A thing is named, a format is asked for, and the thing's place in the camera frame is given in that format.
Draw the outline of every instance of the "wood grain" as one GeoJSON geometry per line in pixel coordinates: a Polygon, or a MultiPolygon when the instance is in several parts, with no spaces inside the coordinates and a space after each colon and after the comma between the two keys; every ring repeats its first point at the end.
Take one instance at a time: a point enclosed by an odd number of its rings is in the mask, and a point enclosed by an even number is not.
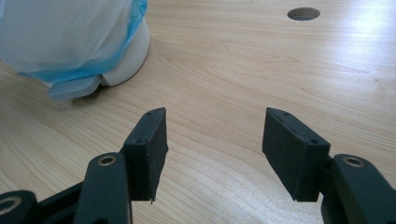
{"type": "Polygon", "coordinates": [[[148,57],[130,80],[52,102],[0,65],[0,193],[43,200],[118,151],[140,117],[167,108],[157,202],[135,223],[322,223],[295,203],[262,154],[267,106],[294,114],[396,188],[396,6],[392,1],[150,0],[148,57]],[[314,7],[312,21],[287,17],[314,7]]]}

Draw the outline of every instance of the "transparent plastic wrap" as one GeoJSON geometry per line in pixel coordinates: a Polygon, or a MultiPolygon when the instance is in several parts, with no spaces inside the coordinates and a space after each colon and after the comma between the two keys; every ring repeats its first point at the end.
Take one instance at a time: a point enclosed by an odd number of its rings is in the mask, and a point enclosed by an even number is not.
{"type": "Polygon", "coordinates": [[[146,0],[0,0],[0,59],[47,83],[113,69],[146,0]]]}

